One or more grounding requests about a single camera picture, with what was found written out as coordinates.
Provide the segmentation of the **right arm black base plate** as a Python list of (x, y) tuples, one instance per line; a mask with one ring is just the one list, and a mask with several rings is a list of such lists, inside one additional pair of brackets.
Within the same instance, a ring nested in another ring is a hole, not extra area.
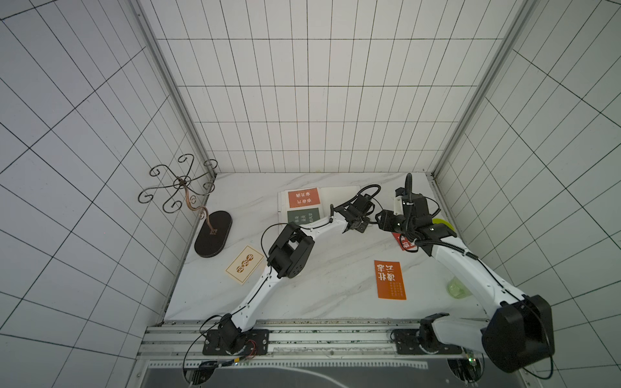
[(428, 341), (419, 334), (418, 329), (396, 329), (390, 334), (391, 341), (396, 346), (399, 355), (409, 356), (460, 356), (463, 350), (455, 345), (440, 344), (438, 341)]

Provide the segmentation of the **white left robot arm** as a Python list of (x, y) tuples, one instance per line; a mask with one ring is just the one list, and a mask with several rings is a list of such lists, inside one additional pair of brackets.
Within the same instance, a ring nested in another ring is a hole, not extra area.
[(374, 210), (372, 195), (357, 194), (337, 207), (332, 205), (326, 218), (304, 226), (295, 222), (285, 224), (268, 250), (267, 265), (259, 281), (236, 309), (220, 319), (218, 335), (222, 346), (229, 353), (238, 352), (244, 346), (247, 332), (254, 327), (271, 293), (281, 281), (301, 273), (320, 237), (332, 232), (363, 233)]

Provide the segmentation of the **green photo card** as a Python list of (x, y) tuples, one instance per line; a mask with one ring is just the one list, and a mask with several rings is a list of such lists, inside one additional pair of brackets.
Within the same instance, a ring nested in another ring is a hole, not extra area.
[(300, 208), (287, 211), (287, 221), (294, 222), (300, 226), (313, 223), (322, 218), (318, 207)]

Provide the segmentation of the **white photo album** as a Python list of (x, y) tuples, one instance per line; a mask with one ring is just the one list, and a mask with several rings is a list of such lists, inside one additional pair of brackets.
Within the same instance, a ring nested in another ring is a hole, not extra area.
[[(337, 219), (344, 220), (344, 218), (335, 211), (335, 208), (338, 205), (342, 205), (347, 200), (354, 197), (362, 187), (356, 185), (356, 186), (338, 186), (338, 187), (308, 187), (305, 189), (310, 189), (310, 188), (317, 188), (319, 190), (321, 204), (316, 205), (316, 206), (302, 207), (302, 208), (318, 207), (321, 211), (321, 216), (322, 216), (322, 218), (320, 218), (321, 222), (318, 223), (318, 226), (321, 226), (327, 223), (327, 221), (325, 221), (324, 219), (328, 218), (332, 214), (331, 208), (334, 208), (334, 219), (335, 220)], [(293, 191), (293, 190), (299, 190), (299, 189), (286, 190), (278, 194), (278, 221), (280, 223), (288, 223), (287, 211), (294, 210), (289, 207), (288, 199), (287, 199), (287, 192)]]

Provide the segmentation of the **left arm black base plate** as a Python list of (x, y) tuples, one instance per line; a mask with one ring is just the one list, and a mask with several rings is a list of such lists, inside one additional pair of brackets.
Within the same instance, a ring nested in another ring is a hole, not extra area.
[(270, 331), (252, 329), (233, 335), (209, 330), (205, 335), (202, 354), (204, 356), (263, 356), (268, 352)]

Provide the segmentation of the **orange photo card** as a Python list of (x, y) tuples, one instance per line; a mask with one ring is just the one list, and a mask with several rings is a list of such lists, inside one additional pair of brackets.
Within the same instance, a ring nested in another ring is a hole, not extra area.
[(320, 193), (317, 188), (299, 189), (287, 192), (288, 205), (297, 209), (321, 204)]
[(375, 260), (375, 278), (378, 298), (399, 301), (407, 299), (399, 262)]

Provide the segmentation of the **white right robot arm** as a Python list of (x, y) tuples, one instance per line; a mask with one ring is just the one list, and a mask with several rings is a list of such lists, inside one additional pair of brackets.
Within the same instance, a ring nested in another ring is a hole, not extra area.
[(472, 293), (484, 321), (436, 313), (423, 318), (418, 343), (428, 354), (444, 345), (481, 352), (497, 368), (513, 373), (555, 353), (550, 304), (509, 284), (469, 250), (447, 225), (433, 221), (422, 195), (396, 197), (401, 211), (376, 215), (378, 228), (397, 233), (448, 268)]

